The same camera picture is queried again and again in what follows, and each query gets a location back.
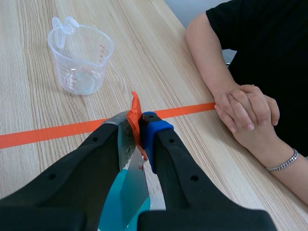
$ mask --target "plastic measuring cup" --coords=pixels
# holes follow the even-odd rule
[[[53,67],[60,85],[67,91],[87,95],[103,84],[114,44],[103,32],[79,25],[72,17],[64,24],[52,18],[47,37],[53,55]]]

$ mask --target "wooden table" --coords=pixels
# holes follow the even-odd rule
[[[51,18],[98,28],[115,43],[103,87],[72,95],[57,85],[47,46]],[[111,117],[129,109],[212,102],[184,40],[185,29],[163,0],[0,1],[0,134]],[[214,111],[167,119],[195,161],[230,199],[265,209],[279,230],[308,230],[308,208],[240,147]],[[0,150],[0,197],[78,147],[88,134]]]

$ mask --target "cut orange tape piece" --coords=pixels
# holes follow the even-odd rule
[[[148,160],[148,156],[145,153],[145,150],[142,148],[141,138],[140,138],[140,128],[139,128],[139,119],[142,116],[140,101],[136,92],[132,92],[133,100],[131,103],[131,110],[126,114],[126,118],[133,130],[133,137],[138,147],[141,155],[143,156],[144,160]]]

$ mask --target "silver bracelet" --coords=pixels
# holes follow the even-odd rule
[[[297,157],[298,157],[298,151],[295,150],[295,149],[293,149],[293,151],[294,151],[293,156],[292,156],[290,159],[288,159],[286,162],[284,162],[282,165],[279,165],[279,166],[273,167],[273,168],[267,167],[266,169],[267,169],[268,171],[270,171],[270,172],[275,172],[275,171],[279,171],[279,170],[284,169],[285,167],[289,166],[289,165],[290,165],[292,162],[294,162],[294,161],[297,159]]]

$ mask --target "teal object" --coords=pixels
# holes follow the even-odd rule
[[[98,225],[98,228],[101,231],[136,231],[139,214],[150,210],[150,197],[148,197],[128,226],[124,227],[120,191],[122,189],[126,173],[127,170],[122,170],[111,186],[101,214],[100,223]]]

